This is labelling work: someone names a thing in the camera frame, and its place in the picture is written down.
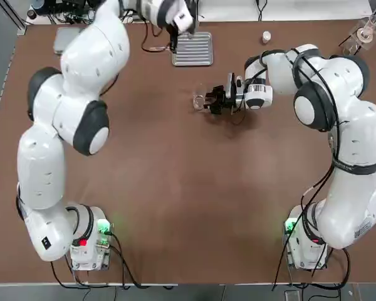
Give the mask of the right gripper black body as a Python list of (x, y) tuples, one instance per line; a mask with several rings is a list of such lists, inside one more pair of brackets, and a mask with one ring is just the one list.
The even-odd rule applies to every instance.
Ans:
[(232, 91), (223, 91), (221, 99), (221, 108), (232, 110), (236, 107), (236, 93)]

